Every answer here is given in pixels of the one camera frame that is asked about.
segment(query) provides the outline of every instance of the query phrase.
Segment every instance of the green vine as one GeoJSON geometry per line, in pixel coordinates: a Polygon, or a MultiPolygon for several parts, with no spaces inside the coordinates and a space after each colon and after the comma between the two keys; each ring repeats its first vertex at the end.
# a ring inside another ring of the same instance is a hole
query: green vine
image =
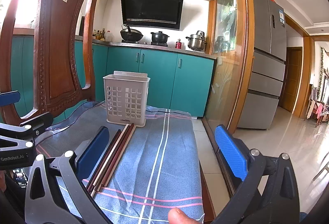
{"type": "Polygon", "coordinates": [[[319,91],[317,92],[317,100],[320,99],[320,90],[321,90],[321,85],[322,85],[322,77],[323,77],[323,48],[321,47],[320,78],[319,78],[319,91]]]}

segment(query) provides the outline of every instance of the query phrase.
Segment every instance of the tile floor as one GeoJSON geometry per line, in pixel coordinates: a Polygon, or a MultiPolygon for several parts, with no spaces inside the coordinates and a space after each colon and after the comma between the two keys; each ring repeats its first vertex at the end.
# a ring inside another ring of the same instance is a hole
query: tile floor
{"type": "Polygon", "coordinates": [[[193,119],[192,122],[199,160],[206,178],[215,213],[218,215],[229,201],[228,192],[215,153],[213,152],[201,120],[193,119]]]}
{"type": "MultiPolygon", "coordinates": [[[[279,156],[288,153],[297,179],[300,211],[309,212],[329,182],[324,171],[318,179],[312,178],[329,161],[329,125],[315,127],[314,120],[303,120],[278,107],[268,130],[237,129],[235,138],[244,141],[249,149],[257,148],[263,155],[279,156]]],[[[266,177],[258,189],[262,193],[266,177]]]]}

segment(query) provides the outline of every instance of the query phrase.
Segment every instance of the refrigerator door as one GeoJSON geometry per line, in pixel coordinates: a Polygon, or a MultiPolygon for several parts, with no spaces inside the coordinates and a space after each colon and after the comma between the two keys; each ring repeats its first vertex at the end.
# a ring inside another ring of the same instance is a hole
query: refrigerator door
{"type": "Polygon", "coordinates": [[[247,93],[238,128],[269,129],[279,100],[247,93]]]}
{"type": "Polygon", "coordinates": [[[283,8],[275,2],[268,0],[268,3],[271,23],[270,54],[285,61],[287,52],[287,33],[284,11],[283,8]]]}
{"type": "Polygon", "coordinates": [[[250,77],[249,89],[279,97],[281,94],[282,82],[252,72],[250,77]]]}
{"type": "Polygon", "coordinates": [[[254,57],[253,72],[283,81],[286,67],[283,63],[256,51],[254,57]]]}
{"type": "Polygon", "coordinates": [[[270,53],[271,22],[268,0],[254,0],[255,8],[255,48],[270,53]]]}

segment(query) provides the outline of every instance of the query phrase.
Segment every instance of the chopstick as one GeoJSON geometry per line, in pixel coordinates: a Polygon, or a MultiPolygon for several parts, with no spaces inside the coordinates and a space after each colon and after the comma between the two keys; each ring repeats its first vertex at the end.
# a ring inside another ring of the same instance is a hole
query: chopstick
{"type": "Polygon", "coordinates": [[[93,186],[91,188],[91,197],[94,197],[95,193],[96,193],[96,189],[98,188],[98,186],[100,185],[101,183],[101,180],[102,180],[102,176],[104,176],[104,171],[108,165],[108,163],[110,162],[110,159],[113,159],[113,155],[114,153],[117,152],[118,150],[118,146],[122,143],[122,138],[125,137],[126,133],[127,133],[127,128],[129,127],[129,124],[126,124],[126,126],[124,127],[123,131],[121,132],[120,136],[119,136],[119,139],[116,141],[116,143],[114,144],[111,152],[109,153],[108,157],[106,158],[103,166],[101,167],[101,169],[99,170],[99,173],[98,175],[96,176],[96,179],[95,181],[93,182],[93,186]]]}
{"type": "Polygon", "coordinates": [[[123,140],[123,142],[120,144],[120,147],[118,149],[118,151],[116,152],[115,156],[113,157],[113,161],[109,164],[108,168],[107,168],[107,171],[104,175],[104,177],[102,178],[102,181],[101,181],[101,184],[98,186],[97,188],[97,191],[99,191],[101,189],[102,186],[104,186],[109,174],[111,173],[113,167],[114,167],[114,164],[116,162],[119,162],[120,160],[120,157],[122,156],[123,154],[123,148],[124,146],[126,145],[126,142],[127,140],[129,139],[130,135],[131,135],[131,132],[132,130],[134,129],[135,125],[134,124],[131,124],[131,126],[129,127],[129,130],[127,132],[127,135],[125,137],[125,139],[123,140]]]}
{"type": "Polygon", "coordinates": [[[102,159],[99,161],[96,169],[94,170],[94,173],[91,176],[91,178],[90,178],[90,180],[89,180],[89,182],[88,182],[88,184],[86,186],[86,189],[87,189],[88,192],[90,192],[90,190],[92,188],[92,185],[93,185],[93,183],[94,183],[94,181],[96,179],[96,175],[99,173],[101,167],[104,165],[106,158],[109,156],[109,154],[111,152],[111,149],[113,148],[114,143],[117,141],[117,139],[118,139],[118,137],[119,137],[120,134],[121,134],[121,130],[118,130],[116,132],[116,134],[114,135],[112,141],[108,145],[108,147],[107,147],[107,149],[105,151],[105,154],[102,156],[102,159]]]}
{"type": "Polygon", "coordinates": [[[120,161],[120,159],[121,159],[121,157],[122,157],[124,151],[126,150],[126,147],[127,147],[128,143],[129,143],[131,137],[133,136],[133,134],[134,134],[134,132],[135,132],[135,129],[136,129],[136,126],[134,126],[134,128],[133,128],[132,131],[131,131],[131,133],[129,134],[129,137],[128,137],[128,139],[127,139],[125,145],[123,146],[123,149],[122,149],[122,151],[120,152],[120,155],[119,155],[118,159],[116,160],[114,166],[112,167],[111,170],[109,169],[110,173],[108,174],[108,176],[107,176],[107,178],[106,178],[106,182],[105,182],[105,184],[102,184],[102,186],[107,186],[107,185],[109,184],[109,181],[110,181],[110,179],[111,179],[111,177],[112,177],[114,171],[116,170],[116,167],[117,167],[117,165],[119,164],[119,161],[120,161]]]}

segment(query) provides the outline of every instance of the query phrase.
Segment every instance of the brown door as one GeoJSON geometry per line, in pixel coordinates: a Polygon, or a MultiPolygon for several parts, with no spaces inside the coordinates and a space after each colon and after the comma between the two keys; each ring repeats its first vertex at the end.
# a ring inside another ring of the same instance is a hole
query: brown door
{"type": "Polygon", "coordinates": [[[287,59],[279,106],[292,112],[302,70],[302,47],[287,47],[287,59]]]}

